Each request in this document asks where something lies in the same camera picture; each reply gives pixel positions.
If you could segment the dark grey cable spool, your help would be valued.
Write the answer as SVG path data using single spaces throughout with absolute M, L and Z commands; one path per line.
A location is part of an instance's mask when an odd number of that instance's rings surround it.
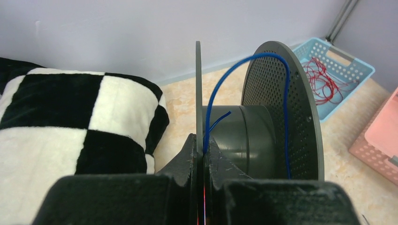
M 238 105 L 197 106 L 209 144 L 254 179 L 324 180 L 320 120 L 306 74 L 285 44 L 267 41 L 249 60 Z

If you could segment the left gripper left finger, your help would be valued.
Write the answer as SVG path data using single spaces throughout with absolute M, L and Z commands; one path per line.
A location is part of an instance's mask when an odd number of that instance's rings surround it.
M 197 164 L 197 137 L 189 134 L 180 152 L 158 172 L 169 177 L 166 225 L 197 224 Z

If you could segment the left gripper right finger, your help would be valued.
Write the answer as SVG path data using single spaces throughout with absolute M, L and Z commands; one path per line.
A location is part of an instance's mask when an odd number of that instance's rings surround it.
M 204 215 L 207 225 L 215 225 L 223 214 L 223 184 L 233 179 L 250 179 L 225 154 L 211 136 L 204 154 Z

